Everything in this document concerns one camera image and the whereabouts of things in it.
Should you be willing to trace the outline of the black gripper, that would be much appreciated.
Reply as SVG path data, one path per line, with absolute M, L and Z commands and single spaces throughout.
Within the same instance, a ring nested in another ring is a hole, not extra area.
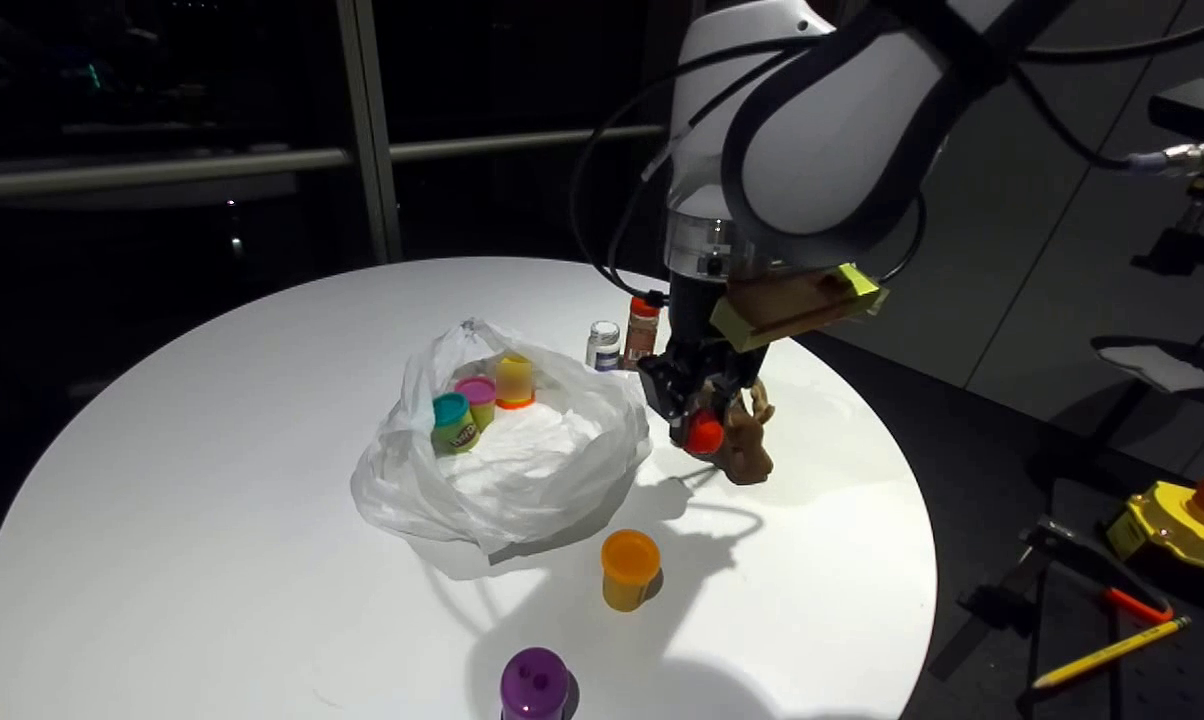
M 707 391 L 707 409 L 726 419 L 738 391 L 760 377 L 765 351 L 735 351 L 710 323 L 719 286 L 674 277 L 668 286 L 668 346 L 637 366 L 648 409 L 674 434 Z

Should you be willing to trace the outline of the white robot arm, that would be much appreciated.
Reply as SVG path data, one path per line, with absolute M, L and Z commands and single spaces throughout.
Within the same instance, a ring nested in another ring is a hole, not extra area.
M 951 125 L 1072 0 L 732 0 L 692 22 L 668 138 L 668 430 L 719 416 L 765 348 L 880 302 L 863 272 Z

